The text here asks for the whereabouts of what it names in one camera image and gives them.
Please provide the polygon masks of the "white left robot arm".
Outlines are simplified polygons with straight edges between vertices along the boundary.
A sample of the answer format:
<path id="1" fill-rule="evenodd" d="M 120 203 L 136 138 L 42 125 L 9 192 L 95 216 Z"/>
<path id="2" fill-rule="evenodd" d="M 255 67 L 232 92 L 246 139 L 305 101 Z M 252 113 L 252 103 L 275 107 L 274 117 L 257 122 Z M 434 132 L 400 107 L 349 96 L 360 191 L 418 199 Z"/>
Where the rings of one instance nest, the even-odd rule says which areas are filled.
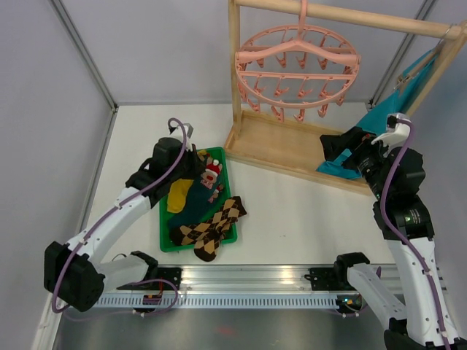
<path id="1" fill-rule="evenodd" d="M 45 250 L 44 286 L 56 302 L 78 311 L 89 310 L 107 291 L 138 284 L 152 289 L 159 280 L 158 261 L 140 251 L 104 262 L 104 256 L 140 217 L 169 194 L 179 179 L 193 179 L 202 162 L 182 131 L 159 139 L 153 154 L 131 175 L 114 205 L 97 221 L 65 244 L 52 242 Z"/>

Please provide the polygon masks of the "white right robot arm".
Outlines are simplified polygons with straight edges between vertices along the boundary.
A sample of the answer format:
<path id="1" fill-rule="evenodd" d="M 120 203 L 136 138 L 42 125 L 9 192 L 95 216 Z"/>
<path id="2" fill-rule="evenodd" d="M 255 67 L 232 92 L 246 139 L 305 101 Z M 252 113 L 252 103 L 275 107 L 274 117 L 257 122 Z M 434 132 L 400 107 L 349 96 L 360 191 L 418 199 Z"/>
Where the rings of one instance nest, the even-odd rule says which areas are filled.
<path id="1" fill-rule="evenodd" d="M 357 127 L 320 136 L 325 159 L 349 150 L 343 166 L 358 171 L 374 194 L 374 219 L 395 260 L 404 300 L 387 290 L 361 252 L 339 255 L 333 280 L 360 293 L 383 327 L 386 349 L 465 349 L 439 281 L 433 224 L 418 195 L 423 158 L 408 146 L 412 138 L 405 136 L 403 146 L 391 149 Z"/>

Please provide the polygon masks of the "pink round clip hanger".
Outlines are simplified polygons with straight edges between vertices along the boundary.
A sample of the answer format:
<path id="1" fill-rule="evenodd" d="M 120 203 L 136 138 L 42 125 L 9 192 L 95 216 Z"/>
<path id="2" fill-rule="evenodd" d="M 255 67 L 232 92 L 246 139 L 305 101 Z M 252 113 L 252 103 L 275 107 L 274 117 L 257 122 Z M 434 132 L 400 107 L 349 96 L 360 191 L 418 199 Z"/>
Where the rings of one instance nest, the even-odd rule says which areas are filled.
<path id="1" fill-rule="evenodd" d="M 234 54 L 242 102 L 256 113 L 269 105 L 280 122 L 288 109 L 301 122 L 307 109 L 324 117 L 329 104 L 342 105 L 360 68 L 360 55 L 342 35 L 306 23 L 307 5 L 301 1 L 296 24 L 268 28 Z"/>

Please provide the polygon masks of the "green reindeer sock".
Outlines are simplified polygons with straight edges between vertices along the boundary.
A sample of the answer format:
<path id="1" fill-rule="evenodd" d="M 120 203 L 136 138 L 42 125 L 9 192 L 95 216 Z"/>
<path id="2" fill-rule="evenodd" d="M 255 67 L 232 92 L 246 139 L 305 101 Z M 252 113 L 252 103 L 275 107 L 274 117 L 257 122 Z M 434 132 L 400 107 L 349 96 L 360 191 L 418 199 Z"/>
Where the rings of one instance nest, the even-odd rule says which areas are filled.
<path id="1" fill-rule="evenodd" d="M 188 191 L 184 209 L 178 214 L 173 214 L 169 219 L 167 225 L 170 230 L 182 225 L 199 223 L 217 200 L 219 192 L 201 190 L 194 184 L 197 178 L 193 180 L 193 185 Z"/>
<path id="2" fill-rule="evenodd" d="M 212 157 L 206 150 L 198 151 L 198 157 L 204 165 L 204 170 L 194 184 L 201 190 L 220 192 L 224 188 L 220 176 L 223 164 L 218 159 Z"/>

